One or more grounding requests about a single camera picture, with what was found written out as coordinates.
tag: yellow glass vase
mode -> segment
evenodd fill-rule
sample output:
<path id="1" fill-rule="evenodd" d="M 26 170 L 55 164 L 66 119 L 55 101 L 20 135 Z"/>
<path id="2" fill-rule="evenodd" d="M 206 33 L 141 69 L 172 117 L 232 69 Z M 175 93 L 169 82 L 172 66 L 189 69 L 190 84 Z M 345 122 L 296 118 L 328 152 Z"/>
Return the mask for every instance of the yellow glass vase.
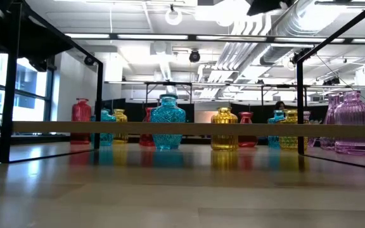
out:
<path id="1" fill-rule="evenodd" d="M 218 114 L 211 118 L 213 124 L 236 124 L 238 117 L 231 113 L 230 108 L 218 108 Z M 211 137 L 211 147 L 213 150 L 237 150 L 239 145 L 238 136 L 213 135 Z"/>
<path id="2" fill-rule="evenodd" d="M 278 122 L 278 124 L 298 124 L 297 110 L 284 110 L 286 118 Z M 304 124 L 309 124 L 308 120 L 304 120 Z M 279 147 L 281 149 L 298 149 L 298 137 L 279 136 Z M 308 148 L 308 137 L 304 137 L 304 150 Z"/>
<path id="3" fill-rule="evenodd" d="M 117 122 L 127 122 L 127 116 L 124 114 L 125 110 L 115 109 L 113 110 L 113 116 L 117 118 Z M 113 135 L 113 143 L 127 143 L 128 135 L 116 133 Z"/>

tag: white ceiling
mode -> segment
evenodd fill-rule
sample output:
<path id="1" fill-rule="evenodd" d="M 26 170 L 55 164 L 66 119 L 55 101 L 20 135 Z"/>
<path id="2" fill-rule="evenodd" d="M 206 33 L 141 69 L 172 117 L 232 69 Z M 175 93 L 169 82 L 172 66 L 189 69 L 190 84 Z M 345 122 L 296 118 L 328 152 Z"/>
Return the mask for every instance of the white ceiling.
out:
<path id="1" fill-rule="evenodd" d="M 148 19 L 142 5 L 128 4 L 102 4 L 102 3 L 78 3 L 54 0 L 27 0 L 31 7 L 47 21 L 52 23 L 62 32 L 119 32 L 119 33 L 177 33 L 177 34 L 229 34 L 228 27 L 221 27 L 216 22 L 204 22 L 195 20 L 193 15 L 184 13 L 179 25 L 169 25 L 165 21 L 165 11 L 168 6 L 148 5 Z M 186 1 L 184 10 L 194 12 L 196 0 Z M 331 25 L 324 28 L 317 35 L 329 36 L 355 17 L 361 9 L 342 13 Z M 348 36 L 365 36 L 365 20 L 345 33 Z M 117 46 L 122 56 L 130 64 L 131 71 L 128 74 L 148 75 L 154 71 L 160 71 L 158 64 L 150 61 L 150 42 L 137 41 L 82 41 L 83 46 Z M 216 42 L 173 42 L 173 47 L 187 49 L 199 49 L 202 60 L 216 61 L 222 53 L 224 43 Z M 318 55 L 325 56 L 323 60 L 332 70 L 345 68 L 358 58 L 365 58 L 365 46 L 326 46 Z M 355 57 L 355 60 L 342 63 L 343 57 Z M 177 60 L 170 64 L 172 71 L 197 72 L 199 64 L 188 61 L 188 54 L 179 53 Z M 314 59 L 304 66 L 304 77 L 314 80 L 316 77 L 325 75 L 331 70 L 324 66 L 320 60 Z M 277 79 L 276 83 L 291 82 L 294 71 L 287 67 L 272 68 L 268 71 L 271 78 Z M 342 77 L 350 78 L 353 71 L 342 72 Z"/>

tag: ceiling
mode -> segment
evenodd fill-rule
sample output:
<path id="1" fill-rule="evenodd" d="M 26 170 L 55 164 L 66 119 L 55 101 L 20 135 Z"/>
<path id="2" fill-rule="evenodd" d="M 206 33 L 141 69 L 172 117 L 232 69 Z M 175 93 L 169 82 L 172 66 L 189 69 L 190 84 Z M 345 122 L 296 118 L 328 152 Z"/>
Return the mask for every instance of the ceiling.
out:
<path id="1" fill-rule="evenodd" d="M 64 33 L 230 34 L 233 29 L 233 26 L 222 27 L 216 22 L 195 20 L 193 13 L 197 5 L 196 0 L 176 4 L 176 7 L 184 11 L 182 22 L 179 25 L 170 25 L 165 21 L 165 12 L 169 9 L 167 4 L 152 5 L 150 2 L 147 4 L 104 4 L 54 0 L 27 0 L 27 2 L 33 10 Z M 145 7 L 147 8 L 147 16 L 144 11 Z M 316 35 L 325 37 L 331 35 L 361 11 L 361 8 L 353 8 L 340 13 L 333 23 Z M 344 35 L 365 37 L 365 20 Z M 128 62 L 129 70 L 124 70 L 127 77 L 153 75 L 153 72 L 160 71 L 158 63 L 150 60 L 151 42 L 79 41 L 79 43 L 85 47 L 116 46 L 119 53 Z M 170 62 L 170 69 L 177 72 L 196 73 L 200 64 L 217 61 L 226 44 L 220 42 L 172 42 L 171 45 L 173 49 L 177 48 L 178 51 L 176 51 L 176 59 Z M 188 56 L 192 49 L 200 50 L 201 62 L 189 62 Z M 305 63 L 304 77 L 306 83 L 315 82 L 316 77 L 330 73 L 332 70 L 339 70 L 341 77 L 345 80 L 352 80 L 353 70 L 361 66 L 356 63 L 365 63 L 365 46 L 330 45 L 318 52 L 318 56 L 321 57 L 321 60 L 314 57 Z M 278 66 L 281 67 L 273 67 L 267 72 L 268 77 L 264 78 L 265 83 L 294 82 L 295 73 L 287 67 L 288 63 L 283 61 L 278 63 Z"/>

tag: red glass vase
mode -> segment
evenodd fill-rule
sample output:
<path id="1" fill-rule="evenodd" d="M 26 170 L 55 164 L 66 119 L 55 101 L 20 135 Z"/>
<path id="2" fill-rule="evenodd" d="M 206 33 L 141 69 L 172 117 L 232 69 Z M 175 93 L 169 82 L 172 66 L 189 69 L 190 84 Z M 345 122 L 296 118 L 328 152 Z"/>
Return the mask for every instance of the red glass vase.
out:
<path id="1" fill-rule="evenodd" d="M 146 116 L 144 117 L 144 122 L 150 122 L 150 113 L 154 108 L 146 108 Z M 155 146 L 153 136 L 151 134 L 140 135 L 139 144 L 142 146 Z"/>
<path id="2" fill-rule="evenodd" d="M 89 122 L 91 119 L 91 107 L 88 99 L 77 98 L 78 103 L 73 105 L 71 121 Z M 89 133 L 71 133 L 70 144 L 89 144 Z"/>
<path id="3" fill-rule="evenodd" d="M 251 111 L 243 111 L 239 113 L 240 124 L 252 124 L 253 113 Z M 239 147 L 252 148 L 257 145 L 259 140 L 255 136 L 239 136 Z"/>

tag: blue glass vase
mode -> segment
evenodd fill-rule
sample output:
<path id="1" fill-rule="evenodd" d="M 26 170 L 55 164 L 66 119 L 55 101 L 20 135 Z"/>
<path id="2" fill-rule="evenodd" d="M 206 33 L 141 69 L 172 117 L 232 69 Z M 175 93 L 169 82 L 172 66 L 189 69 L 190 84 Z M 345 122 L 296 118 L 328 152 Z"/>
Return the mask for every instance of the blue glass vase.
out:
<path id="1" fill-rule="evenodd" d="M 184 123 L 185 111 L 177 107 L 177 95 L 160 95 L 162 105 L 151 111 L 150 122 L 156 123 Z M 153 140 L 157 149 L 177 149 L 180 145 L 182 135 L 155 134 Z"/>
<path id="2" fill-rule="evenodd" d="M 95 116 L 91 117 L 91 121 L 95 121 Z M 108 110 L 101 110 L 101 122 L 116 122 L 117 118 L 109 115 Z M 95 134 L 91 134 L 91 143 L 94 146 Z M 99 135 L 99 145 L 101 146 L 111 146 L 113 141 L 113 134 L 111 133 L 101 133 Z"/>
<path id="3" fill-rule="evenodd" d="M 270 118 L 269 124 L 276 124 L 280 120 L 285 120 L 284 112 L 281 110 L 274 110 L 274 118 Z M 274 149 L 279 149 L 278 136 L 269 136 L 269 147 Z"/>

